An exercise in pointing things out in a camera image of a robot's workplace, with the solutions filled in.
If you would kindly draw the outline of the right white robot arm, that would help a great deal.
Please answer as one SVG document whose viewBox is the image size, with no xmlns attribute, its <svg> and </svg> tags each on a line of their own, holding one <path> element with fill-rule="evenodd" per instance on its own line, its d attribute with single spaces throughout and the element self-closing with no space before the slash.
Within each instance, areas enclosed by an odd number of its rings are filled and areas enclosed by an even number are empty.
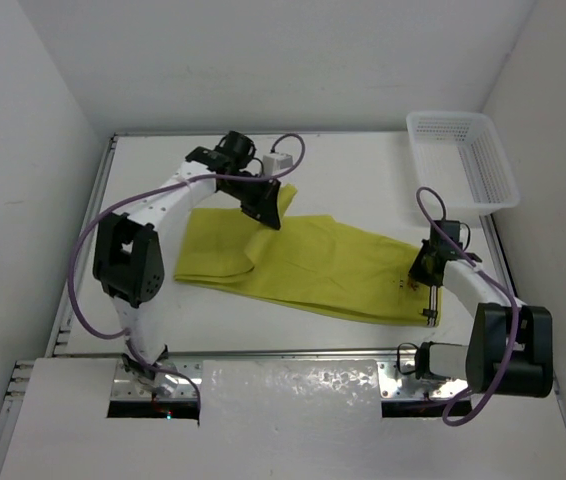
<svg viewBox="0 0 566 480">
<path fill-rule="evenodd" d="M 462 379 L 471 392 L 486 393 L 516 327 L 514 349 L 494 393 L 531 398 L 549 395 L 554 369 L 552 316 L 546 308 L 509 299 L 441 241 L 422 242 L 409 279 L 432 289 L 448 289 L 474 316 L 467 345 L 424 342 L 418 347 L 418 379 Z"/>
</svg>

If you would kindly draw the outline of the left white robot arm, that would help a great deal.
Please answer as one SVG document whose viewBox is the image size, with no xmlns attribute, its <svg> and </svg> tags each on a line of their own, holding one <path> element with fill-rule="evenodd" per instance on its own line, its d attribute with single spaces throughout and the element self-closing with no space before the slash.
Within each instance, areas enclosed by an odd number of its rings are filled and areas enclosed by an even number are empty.
<svg viewBox="0 0 566 480">
<path fill-rule="evenodd" d="M 124 332 L 123 362 L 138 380 L 155 382 L 167 347 L 147 306 L 158 295 L 169 261 L 177 257 L 166 235 L 203 200 L 223 192 L 240 203 L 243 214 L 271 230 L 281 227 L 279 180 L 247 171 L 256 147 L 236 131 L 214 148 L 198 146 L 158 194 L 98 223 L 93 276 L 110 297 Z"/>
</svg>

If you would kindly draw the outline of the yellow-green trousers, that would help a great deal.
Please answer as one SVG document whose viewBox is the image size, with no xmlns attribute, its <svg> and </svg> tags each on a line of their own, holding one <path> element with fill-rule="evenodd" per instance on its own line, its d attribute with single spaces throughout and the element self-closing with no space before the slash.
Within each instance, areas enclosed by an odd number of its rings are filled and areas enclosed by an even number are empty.
<svg viewBox="0 0 566 480">
<path fill-rule="evenodd" d="M 196 208 L 173 278 L 345 320 L 435 327 L 441 295 L 410 278 L 417 253 L 330 215 L 285 215 L 273 230 L 239 209 Z"/>
</svg>

